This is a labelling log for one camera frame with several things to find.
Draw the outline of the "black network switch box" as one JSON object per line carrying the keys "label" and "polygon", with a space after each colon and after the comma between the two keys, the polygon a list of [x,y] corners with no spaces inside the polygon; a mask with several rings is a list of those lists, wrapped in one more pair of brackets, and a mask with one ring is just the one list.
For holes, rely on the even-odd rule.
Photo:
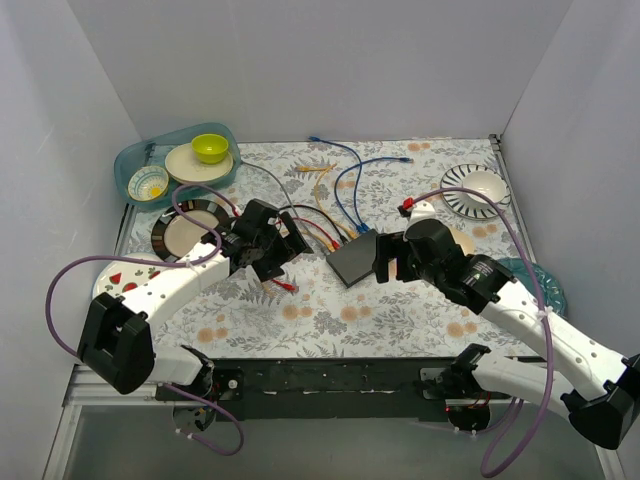
{"label": "black network switch box", "polygon": [[372,229],[327,256],[326,262],[346,288],[373,272],[377,236],[378,232]]}

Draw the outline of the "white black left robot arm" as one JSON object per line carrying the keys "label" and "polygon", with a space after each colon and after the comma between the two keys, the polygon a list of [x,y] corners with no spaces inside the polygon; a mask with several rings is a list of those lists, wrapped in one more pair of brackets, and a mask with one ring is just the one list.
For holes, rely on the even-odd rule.
{"label": "white black left robot arm", "polygon": [[213,360],[187,345],[156,345],[159,328],[236,271],[250,268],[260,281],[268,281],[283,275],[285,263],[310,250],[288,213],[252,200],[240,216],[224,214],[212,232],[155,277],[118,297],[95,297],[78,357],[123,395],[146,383],[169,383],[190,399],[203,399],[212,390]]}

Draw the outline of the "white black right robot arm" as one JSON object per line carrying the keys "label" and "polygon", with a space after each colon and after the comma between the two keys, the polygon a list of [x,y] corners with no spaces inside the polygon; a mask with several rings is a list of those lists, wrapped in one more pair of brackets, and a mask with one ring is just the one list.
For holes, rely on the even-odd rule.
{"label": "white black right robot arm", "polygon": [[503,393],[565,418],[584,438],[617,449],[639,416],[639,358],[617,353],[569,324],[535,298],[515,275],[486,255],[467,255],[427,202],[408,212],[400,232],[376,238],[373,271],[389,280],[423,281],[450,302],[506,330],[539,354],[545,366],[471,344],[432,387],[447,395]]}

